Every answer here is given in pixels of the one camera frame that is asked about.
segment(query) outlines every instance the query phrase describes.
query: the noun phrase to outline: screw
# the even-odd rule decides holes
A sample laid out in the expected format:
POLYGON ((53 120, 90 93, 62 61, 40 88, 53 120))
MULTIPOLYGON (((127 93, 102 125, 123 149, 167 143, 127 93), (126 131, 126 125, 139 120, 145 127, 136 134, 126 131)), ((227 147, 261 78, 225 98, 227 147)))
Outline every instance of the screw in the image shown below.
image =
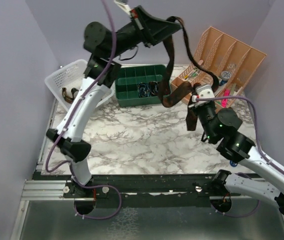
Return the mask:
POLYGON ((69 191, 70 191, 70 188, 68 186, 63 188, 63 193, 67 194, 67 193, 69 193, 69 191))
POLYGON ((195 187, 195 190, 196 190, 198 193, 200 193, 200 192, 202 191, 202 188, 201 188, 200 186, 196 186, 196 187, 195 187))
POLYGON ((108 193, 108 191, 109 191, 110 189, 107 187, 107 186, 104 186, 103 188, 102 188, 102 192, 103 193, 108 193))

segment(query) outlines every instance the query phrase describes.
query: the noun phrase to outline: green compartment tray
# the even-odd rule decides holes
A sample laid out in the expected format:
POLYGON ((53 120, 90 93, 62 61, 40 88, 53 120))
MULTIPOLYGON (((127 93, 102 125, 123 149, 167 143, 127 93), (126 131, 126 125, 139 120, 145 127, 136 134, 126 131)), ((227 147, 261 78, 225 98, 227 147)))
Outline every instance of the green compartment tray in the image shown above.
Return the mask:
POLYGON ((164 65, 147 65, 121 68, 115 80, 115 92, 119 106, 133 107, 160 104, 157 96, 139 97, 137 85, 141 83, 160 82, 165 73, 164 65))

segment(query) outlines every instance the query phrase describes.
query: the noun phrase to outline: white marble surface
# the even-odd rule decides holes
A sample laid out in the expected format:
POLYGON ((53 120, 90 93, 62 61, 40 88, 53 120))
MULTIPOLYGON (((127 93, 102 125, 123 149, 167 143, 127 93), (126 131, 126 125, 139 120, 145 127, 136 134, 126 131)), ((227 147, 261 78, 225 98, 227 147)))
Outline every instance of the white marble surface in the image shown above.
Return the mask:
MULTIPOLYGON (((184 67, 176 67, 175 79, 184 67)), ((254 126, 247 105, 232 106, 243 124, 239 131, 255 139, 254 126)), ((58 106, 53 127, 66 111, 58 106)), ((172 108, 161 104, 119 107, 115 96, 110 103, 97 109, 85 128, 83 139, 92 145, 88 165, 92 174, 213 174, 219 169, 251 173, 243 167, 231 167, 215 149, 217 145, 201 142, 203 128, 187 131, 186 105, 179 102, 172 108)), ((46 147, 44 161, 51 148, 46 147)), ((56 148, 49 166, 56 166, 65 157, 56 148)), ((43 175, 48 173, 43 168, 43 175)), ((52 175, 69 175, 69 166, 60 167, 52 175)))

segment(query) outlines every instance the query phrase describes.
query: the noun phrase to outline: gray floor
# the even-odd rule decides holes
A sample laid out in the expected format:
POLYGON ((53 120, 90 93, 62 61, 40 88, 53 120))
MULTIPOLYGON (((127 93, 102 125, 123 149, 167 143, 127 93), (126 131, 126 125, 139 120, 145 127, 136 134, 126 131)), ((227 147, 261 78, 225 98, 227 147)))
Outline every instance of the gray floor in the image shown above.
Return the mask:
MULTIPOLYGON (((231 212, 244 214, 256 200, 233 200, 231 212)), ((97 209, 105 216, 112 209, 97 209)), ((246 218, 229 218, 211 208, 124 208, 109 220, 75 217, 70 201, 30 202, 23 240, 284 240, 278 211, 261 204, 246 218)))

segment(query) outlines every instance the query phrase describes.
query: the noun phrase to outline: lavender wall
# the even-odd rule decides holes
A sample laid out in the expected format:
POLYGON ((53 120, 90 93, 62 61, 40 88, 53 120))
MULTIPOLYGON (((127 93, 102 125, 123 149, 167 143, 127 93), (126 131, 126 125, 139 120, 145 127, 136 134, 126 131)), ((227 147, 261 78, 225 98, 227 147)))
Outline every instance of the lavender wall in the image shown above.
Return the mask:
POLYGON ((284 0, 276 0, 252 45, 268 54, 245 93, 257 107, 263 149, 284 165, 284 0))
POLYGON ((53 102, 44 79, 57 67, 25 1, 0 0, 0 240, 35 169, 53 102))
MULTIPOLYGON (((128 16, 112 0, 107 1, 116 29, 129 22, 128 16)), ((129 0, 130 7, 142 5, 155 17, 179 16, 185 21, 192 51, 201 34, 214 26, 250 44, 264 21, 273 0, 129 0)), ((77 59, 88 59, 83 50, 84 29, 93 21, 109 28, 107 16, 99 0, 26 0, 58 61, 66 65, 77 59)), ((182 31, 174 35, 175 61, 188 64, 182 31)), ((126 63, 166 64, 168 56, 163 44, 140 47, 137 56, 126 63)))

